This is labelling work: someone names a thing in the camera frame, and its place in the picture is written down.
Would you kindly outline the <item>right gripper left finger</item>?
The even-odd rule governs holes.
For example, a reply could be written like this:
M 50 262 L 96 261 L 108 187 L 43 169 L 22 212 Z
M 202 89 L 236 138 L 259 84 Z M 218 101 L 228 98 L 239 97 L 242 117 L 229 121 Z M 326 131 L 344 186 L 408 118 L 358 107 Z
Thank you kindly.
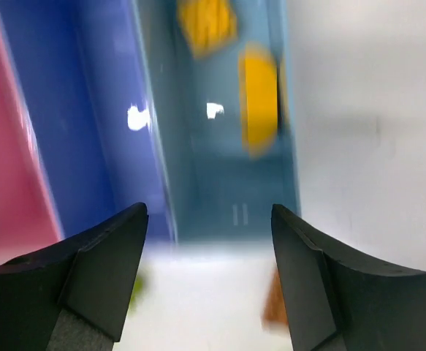
M 111 350 L 120 341 L 148 229 L 136 203 L 0 265 L 0 350 Z

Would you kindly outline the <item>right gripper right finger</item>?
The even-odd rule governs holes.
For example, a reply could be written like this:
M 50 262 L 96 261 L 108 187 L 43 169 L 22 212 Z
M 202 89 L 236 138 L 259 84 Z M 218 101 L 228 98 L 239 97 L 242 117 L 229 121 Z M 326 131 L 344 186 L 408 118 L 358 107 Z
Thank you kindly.
M 426 350 L 426 271 L 354 249 L 283 205 L 271 227 L 295 350 Z

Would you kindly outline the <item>brown orange lego brick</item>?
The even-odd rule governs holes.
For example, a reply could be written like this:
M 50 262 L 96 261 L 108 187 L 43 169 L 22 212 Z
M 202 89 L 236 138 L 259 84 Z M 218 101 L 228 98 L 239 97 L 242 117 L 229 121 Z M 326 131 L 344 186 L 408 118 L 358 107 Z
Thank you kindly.
M 273 271 L 273 277 L 268 289 L 265 307 L 262 313 L 262 324 L 266 327 L 289 327 L 284 294 L 277 268 Z

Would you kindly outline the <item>small lime lego brick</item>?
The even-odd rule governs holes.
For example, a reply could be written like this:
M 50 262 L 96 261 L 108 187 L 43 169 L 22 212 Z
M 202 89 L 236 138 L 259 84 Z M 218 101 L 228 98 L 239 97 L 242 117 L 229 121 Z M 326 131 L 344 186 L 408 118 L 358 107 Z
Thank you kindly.
M 135 278 L 132 294 L 129 301 L 128 313 L 134 314 L 137 304 L 143 299 L 150 285 L 150 274 L 147 271 L 139 272 Z

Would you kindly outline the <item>yellow lego brick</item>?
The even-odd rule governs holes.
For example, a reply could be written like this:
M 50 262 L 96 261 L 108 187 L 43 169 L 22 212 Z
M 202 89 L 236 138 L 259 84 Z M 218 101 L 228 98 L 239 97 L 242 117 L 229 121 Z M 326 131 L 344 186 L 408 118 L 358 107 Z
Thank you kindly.
M 264 156 L 289 123 L 286 65 L 269 48 L 248 43 L 238 56 L 240 125 L 243 149 Z
M 238 37 L 238 21 L 231 1 L 178 1 L 176 16 L 196 59 L 215 53 Z

